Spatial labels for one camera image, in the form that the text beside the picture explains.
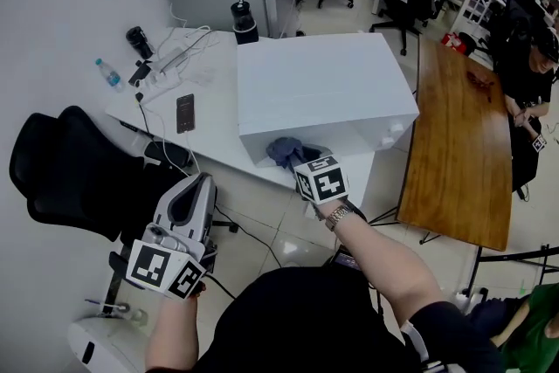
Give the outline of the person's left forearm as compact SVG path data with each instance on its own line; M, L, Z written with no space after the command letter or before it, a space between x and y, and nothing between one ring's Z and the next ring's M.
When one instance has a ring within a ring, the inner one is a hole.
M164 297L146 348L146 373L191 371L198 356L197 296L184 301Z

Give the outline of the black metal stand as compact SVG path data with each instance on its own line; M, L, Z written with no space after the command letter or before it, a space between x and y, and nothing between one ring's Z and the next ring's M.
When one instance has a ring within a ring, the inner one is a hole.
M486 255L483 253L483 250L484 248L481 246L477 248L469 281L466 288L461 291L461 293L466 297L470 297L472 295L477 272L479 270L480 264L483 263L514 262L532 266L536 268L539 273L538 285L542 284L543 279L547 274L559 273L559 265L552 265L550 263L551 258L559 257L559 245L550 246L549 244L546 244L542 245L541 248L536 251L508 253L501 255Z

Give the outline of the person's right forearm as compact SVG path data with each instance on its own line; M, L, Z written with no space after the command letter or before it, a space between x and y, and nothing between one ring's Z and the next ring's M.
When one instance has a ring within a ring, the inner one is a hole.
M316 207L326 218L337 206L333 200ZM362 269L369 283L386 298L399 324L420 309L445 299L424 261L408 246L383 235L354 212L334 230Z

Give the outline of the grey power strip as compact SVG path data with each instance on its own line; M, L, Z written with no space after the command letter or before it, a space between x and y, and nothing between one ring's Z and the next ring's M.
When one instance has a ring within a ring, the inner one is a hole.
M162 59L152 62L151 69L157 73L165 73L184 62L186 59L186 52L180 47L176 47Z

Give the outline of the white folding rack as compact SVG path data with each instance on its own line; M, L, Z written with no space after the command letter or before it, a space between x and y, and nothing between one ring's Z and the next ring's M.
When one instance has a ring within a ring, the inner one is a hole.
M490 7L493 4L498 4L500 7L505 7L506 2L504 0L475 0L470 12L469 17L466 17L467 8L472 0L463 0L461 6L459 7L459 12L454 20L453 29L457 30L458 26L461 25L465 19L469 24L474 24L475 29L479 29L482 21L484 20L486 14L489 12Z

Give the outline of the black recorder box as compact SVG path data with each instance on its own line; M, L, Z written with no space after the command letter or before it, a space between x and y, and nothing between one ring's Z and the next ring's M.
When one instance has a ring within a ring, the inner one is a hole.
M349 250L343 245L340 245L337 248L337 250L335 252L335 255L330 260L330 264L331 265L343 266L343 267L350 268L350 269L353 269L353 270L356 270L356 271L361 271L361 268L359 267L355 258L351 255Z

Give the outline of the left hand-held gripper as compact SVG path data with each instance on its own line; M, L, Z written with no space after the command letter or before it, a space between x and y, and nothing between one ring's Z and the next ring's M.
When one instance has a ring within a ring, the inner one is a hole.
M206 238L216 199L217 186L207 173L185 177L167 190L156 206L155 224L133 243L125 280L173 300L199 294L217 257L217 245Z

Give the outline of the clear plastic water bottle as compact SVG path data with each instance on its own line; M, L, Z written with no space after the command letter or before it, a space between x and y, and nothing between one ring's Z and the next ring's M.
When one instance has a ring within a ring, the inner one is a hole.
M110 66L103 59L96 59L95 65L98 67L100 74L103 79L110 85L115 91L121 93L124 91L125 86L121 79L121 76L116 72L116 70Z

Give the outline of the clear plastic bag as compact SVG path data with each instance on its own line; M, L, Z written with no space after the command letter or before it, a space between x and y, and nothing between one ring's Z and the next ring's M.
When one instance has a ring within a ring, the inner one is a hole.
M187 71L185 79L196 85L210 86L217 77L218 70L212 66L197 66Z

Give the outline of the wooden table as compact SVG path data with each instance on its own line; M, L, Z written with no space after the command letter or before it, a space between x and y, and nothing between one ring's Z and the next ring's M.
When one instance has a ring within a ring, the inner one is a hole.
M499 77L475 60L421 38L416 100L419 116L397 221L505 250L512 153Z

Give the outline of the black padded office chair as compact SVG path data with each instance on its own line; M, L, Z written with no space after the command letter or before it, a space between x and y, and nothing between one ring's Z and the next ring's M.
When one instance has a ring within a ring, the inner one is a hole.
M133 243L155 224L161 196L185 177L200 174L172 167L162 150L156 142L141 156L129 155L85 111L70 106L56 117L34 113L27 118L10 157L10 179L39 223L120 241L122 251L112 252L108 262L125 280Z

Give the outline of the grey cloth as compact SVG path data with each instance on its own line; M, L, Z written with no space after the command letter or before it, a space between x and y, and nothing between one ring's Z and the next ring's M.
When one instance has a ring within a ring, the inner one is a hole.
M283 168L281 163L285 157L297 156L297 166L299 166L302 163L307 162L303 157L301 146L302 143L298 139L293 137L280 137L267 146L266 153L276 163L276 165L281 168Z

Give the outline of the white box appliance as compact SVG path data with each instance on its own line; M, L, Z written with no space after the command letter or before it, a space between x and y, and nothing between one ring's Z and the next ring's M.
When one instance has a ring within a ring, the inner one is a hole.
M384 36L349 33L267 39L237 49L238 136L270 165L280 137L339 156L391 148L418 105Z

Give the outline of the black power adapter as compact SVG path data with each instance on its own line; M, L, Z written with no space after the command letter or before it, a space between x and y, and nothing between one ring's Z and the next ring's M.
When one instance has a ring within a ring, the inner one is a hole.
M143 60L143 61L137 60L135 62L135 66L136 66L135 72L128 80L128 84L130 86L138 86L138 83L141 80L146 79L148 77L148 75L152 72L152 68L149 64L150 64L149 60Z

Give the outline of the person's black shirt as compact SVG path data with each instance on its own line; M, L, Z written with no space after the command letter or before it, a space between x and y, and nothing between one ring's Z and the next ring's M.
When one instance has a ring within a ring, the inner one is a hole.
M265 273L225 309L195 373L424 373L428 363L505 373L497 348L448 301L417 311L395 337L351 269Z

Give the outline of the white round appliance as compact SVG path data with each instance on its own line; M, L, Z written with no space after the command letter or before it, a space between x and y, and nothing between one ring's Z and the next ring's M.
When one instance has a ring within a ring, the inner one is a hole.
M90 373L145 373L147 336L129 321L90 317L70 324L67 341Z

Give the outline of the metal wristwatch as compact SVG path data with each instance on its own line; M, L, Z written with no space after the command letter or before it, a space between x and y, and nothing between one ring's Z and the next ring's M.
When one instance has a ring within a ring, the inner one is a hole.
M352 213L352 209L346 204L339 205L325 218L325 225L330 231L334 231L338 223Z

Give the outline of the red white bag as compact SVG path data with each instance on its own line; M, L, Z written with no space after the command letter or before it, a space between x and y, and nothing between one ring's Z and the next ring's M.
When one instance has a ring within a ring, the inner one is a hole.
M466 49L464 42L455 32L446 33L441 40L441 44L453 49L460 54L463 54Z

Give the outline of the black smartphone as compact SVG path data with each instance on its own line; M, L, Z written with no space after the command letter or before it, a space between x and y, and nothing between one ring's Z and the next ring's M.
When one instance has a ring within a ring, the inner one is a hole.
M183 134L195 126L195 96L190 93L176 99L176 132Z

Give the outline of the black insulated bottle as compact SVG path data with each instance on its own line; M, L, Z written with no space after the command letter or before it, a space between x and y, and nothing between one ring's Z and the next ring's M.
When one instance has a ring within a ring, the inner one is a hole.
M238 0L231 5L233 32L239 45L259 41L257 24L252 16L251 6L246 0Z

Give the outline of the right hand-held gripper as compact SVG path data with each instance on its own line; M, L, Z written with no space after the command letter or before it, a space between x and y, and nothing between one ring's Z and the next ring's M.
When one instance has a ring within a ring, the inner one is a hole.
M302 145L306 161L298 165L297 156L285 157L281 166L295 177L303 199L320 205L349 194L342 166L333 155L327 155L321 146Z

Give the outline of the small black travel mug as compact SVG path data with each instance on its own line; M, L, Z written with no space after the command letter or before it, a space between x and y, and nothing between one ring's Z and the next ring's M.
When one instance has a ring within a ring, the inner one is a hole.
M146 37L143 29L140 26L130 28L126 32L126 40L132 48L141 56L142 59L150 59L154 52Z

